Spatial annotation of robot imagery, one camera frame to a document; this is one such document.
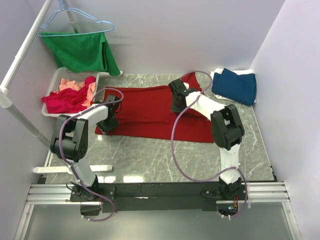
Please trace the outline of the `dark red t shirt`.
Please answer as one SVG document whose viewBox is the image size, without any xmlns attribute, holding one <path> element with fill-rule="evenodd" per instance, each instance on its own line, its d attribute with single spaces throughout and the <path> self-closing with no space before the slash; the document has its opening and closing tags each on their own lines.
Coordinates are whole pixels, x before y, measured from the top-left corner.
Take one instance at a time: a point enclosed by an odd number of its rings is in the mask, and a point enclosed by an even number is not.
<svg viewBox="0 0 320 240">
<path fill-rule="evenodd" d="M 177 112 L 171 110 L 173 95 L 167 85 L 155 87 L 116 87 L 104 94 L 123 93 L 122 109 L 116 115 L 119 126 L 109 136 L 129 136 L 170 140 Z M 213 143 L 211 122 L 193 109 L 178 121 L 174 139 L 177 141 Z"/>
</svg>

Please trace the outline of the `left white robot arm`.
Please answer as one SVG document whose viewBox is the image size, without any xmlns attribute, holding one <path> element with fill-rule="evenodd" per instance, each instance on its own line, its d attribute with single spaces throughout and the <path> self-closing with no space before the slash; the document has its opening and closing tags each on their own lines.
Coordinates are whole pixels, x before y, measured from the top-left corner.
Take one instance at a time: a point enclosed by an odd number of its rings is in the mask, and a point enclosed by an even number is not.
<svg viewBox="0 0 320 240">
<path fill-rule="evenodd" d="M 106 134 L 118 127 L 116 114 L 122 107 L 122 100 L 111 94 L 105 101 L 96 101 L 86 110 L 72 115 L 61 114 L 57 118 L 50 151 L 66 164 L 76 179 L 76 192 L 88 201 L 94 201 L 101 195 L 98 177 L 86 159 L 89 128 L 96 125 Z"/>
</svg>

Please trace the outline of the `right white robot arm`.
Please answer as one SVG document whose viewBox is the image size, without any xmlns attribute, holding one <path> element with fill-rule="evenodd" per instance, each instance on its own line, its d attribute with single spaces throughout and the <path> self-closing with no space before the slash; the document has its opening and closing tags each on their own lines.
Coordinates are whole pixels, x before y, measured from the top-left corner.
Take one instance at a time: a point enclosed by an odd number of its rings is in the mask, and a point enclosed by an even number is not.
<svg viewBox="0 0 320 240">
<path fill-rule="evenodd" d="M 208 182 L 218 177 L 218 195 L 226 200 L 232 199 L 241 189 L 244 179 L 239 170 L 239 150 L 245 130 L 238 109 L 233 104 L 218 103 L 195 88 L 187 88 L 180 78 L 172 81 L 168 86 L 173 96 L 171 110 L 179 113 L 173 124 L 170 140 L 172 158 L 178 171 L 185 178 L 196 183 Z M 221 171 L 202 181 L 186 175 L 175 156 L 176 127 L 182 115 L 189 109 L 195 110 L 211 122 L 213 141 L 220 152 Z"/>
</svg>

